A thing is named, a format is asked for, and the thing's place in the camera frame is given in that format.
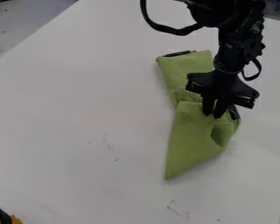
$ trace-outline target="tabletop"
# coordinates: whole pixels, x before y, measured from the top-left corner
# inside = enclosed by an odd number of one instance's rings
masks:
[[[192,22],[162,2],[154,19]],[[215,53],[217,31],[174,37],[138,1],[80,0],[0,59],[0,207],[35,224],[278,223],[280,22],[265,35],[262,96],[227,151],[165,182],[174,109],[155,58]]]

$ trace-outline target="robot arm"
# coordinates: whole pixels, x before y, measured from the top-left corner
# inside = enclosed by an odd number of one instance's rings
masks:
[[[211,73],[188,74],[186,89],[202,96],[203,112],[220,118],[235,104],[252,109],[259,93],[243,83],[257,78],[262,70],[256,59],[263,54],[263,0],[178,0],[184,2],[197,24],[174,29],[156,24],[148,16],[146,0],[141,1],[145,21],[155,30],[185,36],[202,27],[219,29],[219,51],[213,60]],[[243,69],[255,63],[259,73],[246,77]]]

